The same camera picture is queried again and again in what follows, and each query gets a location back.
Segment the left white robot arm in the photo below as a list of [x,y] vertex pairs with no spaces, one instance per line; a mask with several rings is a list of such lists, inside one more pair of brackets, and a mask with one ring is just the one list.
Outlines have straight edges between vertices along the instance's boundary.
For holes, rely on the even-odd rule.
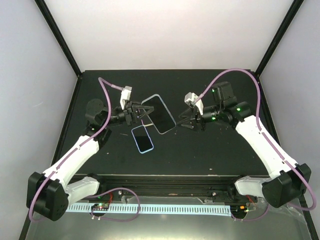
[[154,107],[130,101],[125,108],[111,108],[100,99],[93,99],[86,106],[86,129],[71,149],[55,164],[42,173],[34,172],[28,178],[26,206],[29,219],[34,213],[52,220],[59,220],[67,208],[85,198],[103,199],[108,192],[103,179],[90,173],[71,183],[77,171],[101,150],[112,133],[110,127],[127,123],[131,126],[154,111]]

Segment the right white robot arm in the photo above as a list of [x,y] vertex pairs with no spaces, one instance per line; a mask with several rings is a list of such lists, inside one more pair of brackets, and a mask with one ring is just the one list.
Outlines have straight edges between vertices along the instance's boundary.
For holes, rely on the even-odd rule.
[[229,82],[214,84],[213,105],[205,107],[199,97],[189,92],[184,97],[188,109],[180,114],[178,125],[194,131],[206,129],[207,123],[229,124],[251,146],[267,170],[267,177],[243,176],[228,187],[228,198],[240,201],[245,195],[264,198],[274,208],[302,196],[311,177],[307,164],[290,157],[255,116],[246,102],[238,102]]

